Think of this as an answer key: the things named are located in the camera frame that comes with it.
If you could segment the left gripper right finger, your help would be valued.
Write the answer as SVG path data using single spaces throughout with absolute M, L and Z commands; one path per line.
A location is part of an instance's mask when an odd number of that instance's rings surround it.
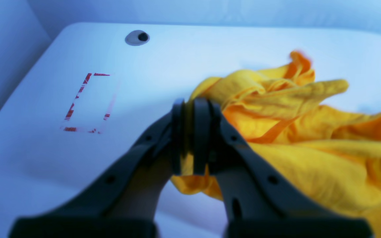
M 193 102 L 193 173 L 209 168 L 223 196 L 225 238 L 372 238 L 362 219 L 345 218 L 303 195 L 231 126 L 217 104 Z

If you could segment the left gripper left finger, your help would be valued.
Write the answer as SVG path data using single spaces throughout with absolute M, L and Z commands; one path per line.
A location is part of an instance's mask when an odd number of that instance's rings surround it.
M 62 206 L 16 220 L 10 238 L 159 238 L 158 200 L 181 174 L 185 101 L 150 125 L 91 185 Z

